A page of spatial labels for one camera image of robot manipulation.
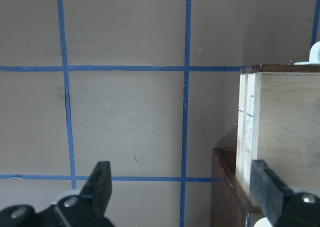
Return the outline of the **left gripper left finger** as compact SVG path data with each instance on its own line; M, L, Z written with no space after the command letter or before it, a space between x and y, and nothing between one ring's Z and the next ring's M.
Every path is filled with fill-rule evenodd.
M66 195L36 212L28 204L0 211L2 227L113 227L105 217L112 194L111 166L99 161L79 193Z

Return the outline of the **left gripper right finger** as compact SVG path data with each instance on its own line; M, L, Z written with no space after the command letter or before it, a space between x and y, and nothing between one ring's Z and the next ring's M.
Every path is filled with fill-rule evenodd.
M290 188L264 160L252 160L250 191L272 227L318 227L320 197Z

